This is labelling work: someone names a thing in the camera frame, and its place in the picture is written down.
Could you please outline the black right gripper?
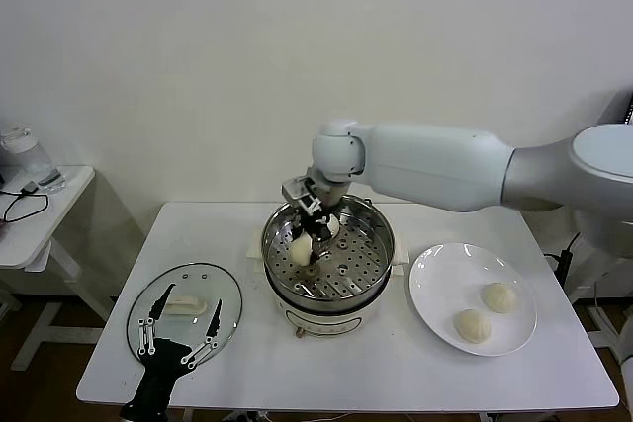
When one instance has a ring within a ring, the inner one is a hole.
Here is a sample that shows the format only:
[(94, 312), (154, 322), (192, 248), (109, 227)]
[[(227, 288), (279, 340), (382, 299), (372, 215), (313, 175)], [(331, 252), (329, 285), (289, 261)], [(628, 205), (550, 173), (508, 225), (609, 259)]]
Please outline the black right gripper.
[(300, 224), (293, 224), (291, 229), (292, 240), (295, 241), (304, 234), (313, 241), (313, 263), (330, 253), (330, 239), (334, 233), (330, 229), (332, 214), (318, 211), (308, 215), (301, 212)]

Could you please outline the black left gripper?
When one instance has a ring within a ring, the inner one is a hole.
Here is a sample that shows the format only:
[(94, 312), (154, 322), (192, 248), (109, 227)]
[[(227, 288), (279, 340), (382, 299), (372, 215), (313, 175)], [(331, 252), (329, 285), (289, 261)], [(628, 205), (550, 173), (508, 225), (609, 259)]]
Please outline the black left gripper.
[(194, 349), (170, 339), (155, 338), (154, 327), (160, 319), (171, 291), (170, 283), (152, 304), (146, 318), (138, 321), (138, 349), (144, 373), (134, 398), (121, 409), (122, 421), (167, 421), (167, 407), (175, 383), (205, 360), (218, 347), (223, 301), (214, 310), (204, 341)]

